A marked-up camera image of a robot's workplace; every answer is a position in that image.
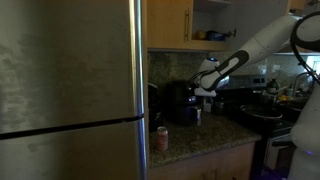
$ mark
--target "wall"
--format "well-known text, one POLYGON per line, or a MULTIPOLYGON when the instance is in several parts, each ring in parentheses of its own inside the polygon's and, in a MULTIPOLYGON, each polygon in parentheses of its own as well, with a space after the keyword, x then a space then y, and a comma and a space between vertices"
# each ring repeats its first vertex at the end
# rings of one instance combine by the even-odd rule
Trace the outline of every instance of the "wall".
MULTIPOLYGON (((215 57, 223 62, 231 54, 232 52, 148 52, 149 82, 158 85, 161 91, 167 82, 191 78, 206 57, 215 57)), ((304 72, 303 67, 298 66, 295 56, 272 55, 256 64, 237 69, 231 75, 259 74, 258 67, 261 65, 266 66, 267 82, 276 78, 282 87, 293 84, 296 75, 304 72), (279 65, 280 68, 276 70, 274 65, 279 65)))

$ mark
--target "stainless steel refrigerator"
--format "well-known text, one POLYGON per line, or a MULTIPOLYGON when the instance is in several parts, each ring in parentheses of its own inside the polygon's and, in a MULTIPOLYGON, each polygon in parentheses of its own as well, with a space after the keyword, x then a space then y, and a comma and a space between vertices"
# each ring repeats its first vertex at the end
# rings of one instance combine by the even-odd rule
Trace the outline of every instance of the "stainless steel refrigerator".
POLYGON ((141 2, 0 4, 0 179, 145 179, 141 2))

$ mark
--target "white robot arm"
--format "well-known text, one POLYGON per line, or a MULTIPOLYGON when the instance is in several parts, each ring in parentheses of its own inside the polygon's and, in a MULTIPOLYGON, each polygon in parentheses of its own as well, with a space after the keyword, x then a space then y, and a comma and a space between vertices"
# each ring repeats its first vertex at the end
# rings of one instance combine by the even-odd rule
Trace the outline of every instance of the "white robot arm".
POLYGON ((239 67, 256 63, 277 52, 282 47, 291 45, 293 52, 309 74, 317 82, 304 106, 296 124, 291 130, 291 137, 298 147, 292 161, 289 179, 320 179, 320 82, 312 68, 301 59, 296 45, 320 52, 320 12, 311 13, 304 18, 293 16, 281 17, 258 32, 231 57, 221 64, 210 59, 200 66, 195 94, 206 96, 221 86, 224 78, 239 67))

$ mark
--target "granite countertop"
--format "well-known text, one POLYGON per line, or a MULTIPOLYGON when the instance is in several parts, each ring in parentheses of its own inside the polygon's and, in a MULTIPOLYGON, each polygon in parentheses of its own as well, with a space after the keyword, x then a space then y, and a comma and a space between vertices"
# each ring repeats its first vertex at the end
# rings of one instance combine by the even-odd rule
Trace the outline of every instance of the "granite countertop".
POLYGON ((261 136, 223 115, 202 112, 200 126, 180 126, 164 120, 168 128, 168 149, 156 149, 156 134, 150 133, 149 167, 157 167, 198 155, 258 141, 261 136))

